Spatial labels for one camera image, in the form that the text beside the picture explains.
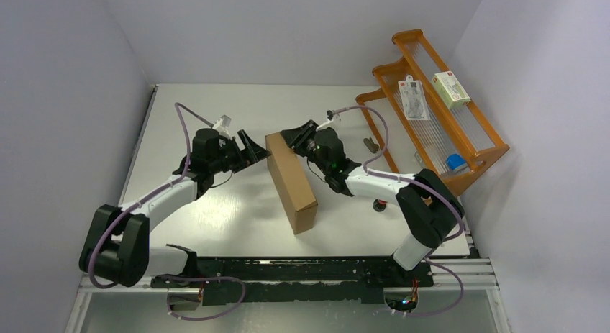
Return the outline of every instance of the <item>cardboard box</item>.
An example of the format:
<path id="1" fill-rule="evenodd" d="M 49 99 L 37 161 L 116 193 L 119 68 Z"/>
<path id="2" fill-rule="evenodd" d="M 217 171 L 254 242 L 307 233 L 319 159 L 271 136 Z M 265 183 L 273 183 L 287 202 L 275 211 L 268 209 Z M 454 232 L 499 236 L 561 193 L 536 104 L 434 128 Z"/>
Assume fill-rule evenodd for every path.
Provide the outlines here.
<path id="1" fill-rule="evenodd" d="M 465 105 L 470 97 L 453 72 L 436 73 L 432 85 L 447 108 L 453 109 Z"/>
<path id="2" fill-rule="evenodd" d="M 267 135 L 265 141 L 267 150 L 271 151 L 267 167 L 280 194 L 292 231 L 294 234 L 305 232 L 314 227 L 318 209 L 318 201 L 305 176 L 305 170 L 280 133 Z"/>

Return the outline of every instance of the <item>table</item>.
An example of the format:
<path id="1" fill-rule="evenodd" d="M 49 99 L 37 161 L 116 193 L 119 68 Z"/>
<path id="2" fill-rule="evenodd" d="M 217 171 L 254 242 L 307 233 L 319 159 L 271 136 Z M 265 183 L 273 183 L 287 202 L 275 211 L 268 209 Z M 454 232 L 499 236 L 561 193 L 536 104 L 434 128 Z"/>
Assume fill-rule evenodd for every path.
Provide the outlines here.
<path id="1" fill-rule="evenodd" d="M 355 97 L 374 90 L 367 86 L 182 85 L 158 86 L 132 162 L 122 201 L 128 202 L 167 180 L 184 156 L 186 141 L 174 109 L 181 102 L 214 121 L 232 118 L 231 131 L 244 129 L 259 145 L 265 135 L 301 126 L 310 119 L 321 123 L 326 110 L 355 105 Z M 390 106 L 378 108 L 390 124 L 390 149 L 401 169 L 418 172 L 415 147 Z M 203 124 L 185 114 L 189 137 Z M 337 132 L 345 152 L 362 162 L 372 154 L 363 143 L 371 136 L 363 115 L 341 115 Z M 389 171 L 383 158 L 372 168 Z M 159 224 L 150 235 L 151 246 L 173 243 L 199 256 L 323 257 L 390 255 L 409 233 L 400 208 L 375 212 L 372 200 L 335 194 L 326 183 L 306 171 L 319 203 L 313 229 L 293 235 L 266 162 L 258 163 L 224 185 L 211 189 Z M 227 179 L 219 174 L 215 183 Z M 469 255 L 464 235 L 444 243 L 434 256 Z"/>

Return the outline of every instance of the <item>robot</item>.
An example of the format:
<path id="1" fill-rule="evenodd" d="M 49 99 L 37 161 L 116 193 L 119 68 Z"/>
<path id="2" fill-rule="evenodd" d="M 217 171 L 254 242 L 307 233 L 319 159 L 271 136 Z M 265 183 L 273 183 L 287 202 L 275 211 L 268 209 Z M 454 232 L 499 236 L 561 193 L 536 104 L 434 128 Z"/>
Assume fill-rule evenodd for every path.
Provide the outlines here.
<path id="1" fill-rule="evenodd" d="M 237 132 L 243 144 L 240 149 L 228 130 L 230 119 L 222 117 L 216 124 L 196 132 L 192 152 L 187 152 L 165 188 L 158 188 L 139 201 L 121 206 L 103 205 L 96 210 L 78 261 L 79 268 L 87 273 L 93 270 L 92 278 L 94 275 L 112 282 L 96 284 L 103 288 L 116 284 L 133 286 L 149 277 L 153 288 L 200 287 L 198 283 L 180 281 L 180 277 L 216 275 L 240 279 L 239 284 L 206 284 L 203 305 L 225 304 L 232 293 L 240 293 L 245 288 L 248 296 L 244 298 L 242 292 L 240 301 L 360 299 L 363 303 L 389 303 L 383 297 L 384 288 L 410 287 L 414 282 L 419 287 L 432 286 L 430 266 L 421 261 L 440 246 L 458 223 L 455 213 L 460 219 L 463 217 L 462 206 L 431 170 L 402 175 L 373 172 L 366 168 L 366 163 L 349 159 L 332 128 L 337 118 L 335 112 L 328 111 L 325 123 L 318 125 L 310 120 L 295 129 L 281 131 L 281 135 L 297 155 L 320 169 L 335 193 L 371 198 L 376 211 L 383 211 L 387 204 L 400 207 L 411 234 L 392 255 L 198 257 L 194 251 L 179 245 L 150 247 L 151 231 L 176 209 L 213 188 L 215 174 L 239 173 L 271 156 L 243 130 Z M 136 209 L 128 211 L 127 207 L 133 206 Z M 96 247 L 99 247 L 98 253 L 95 253 Z M 326 282 L 332 282 L 333 286 L 325 286 Z M 400 309 L 406 301 L 392 300 L 391 303 L 397 303 Z M 409 305 L 404 309 L 414 308 L 413 303 Z"/>

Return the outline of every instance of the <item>brown box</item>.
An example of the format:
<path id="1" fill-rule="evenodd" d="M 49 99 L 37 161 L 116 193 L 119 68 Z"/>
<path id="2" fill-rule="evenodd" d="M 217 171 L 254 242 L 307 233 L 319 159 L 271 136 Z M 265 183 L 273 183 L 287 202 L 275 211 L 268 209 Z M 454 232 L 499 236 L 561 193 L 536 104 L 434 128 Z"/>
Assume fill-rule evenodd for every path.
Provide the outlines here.
<path id="1" fill-rule="evenodd" d="M 271 156 L 267 158 L 269 173 L 280 194 L 292 231 L 300 234 L 314 227 L 318 201 L 309 186 L 305 170 L 280 133 L 267 135 L 265 141 L 267 150 L 271 151 Z"/>

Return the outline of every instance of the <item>wooden rack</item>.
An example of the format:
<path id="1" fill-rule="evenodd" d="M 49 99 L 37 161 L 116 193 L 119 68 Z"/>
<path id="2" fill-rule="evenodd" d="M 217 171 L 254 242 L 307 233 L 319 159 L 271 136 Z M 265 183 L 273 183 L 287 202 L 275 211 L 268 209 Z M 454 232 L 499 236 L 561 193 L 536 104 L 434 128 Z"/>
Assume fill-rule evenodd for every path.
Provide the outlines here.
<path id="1" fill-rule="evenodd" d="M 426 168 L 434 170 L 455 195 L 460 195 L 506 153 L 509 146 L 502 141 L 474 101 L 451 110 L 445 106 L 430 79 L 435 73 L 450 69 L 420 29 L 399 32 L 392 37 L 392 42 L 403 57 L 395 63 L 375 67 L 373 75 L 381 87 L 377 91 L 359 95 L 356 102 L 365 105 L 369 101 L 387 100 Z M 404 80 L 406 75 L 422 82 L 429 106 L 429 121 L 406 119 L 398 87 L 398 81 Z M 383 147 L 385 142 L 369 112 L 362 111 L 371 132 Z M 461 155 L 468 164 L 467 169 L 457 174 L 445 164 L 447 157 L 454 153 Z M 389 151 L 385 152 L 384 157 L 390 169 L 400 173 Z"/>

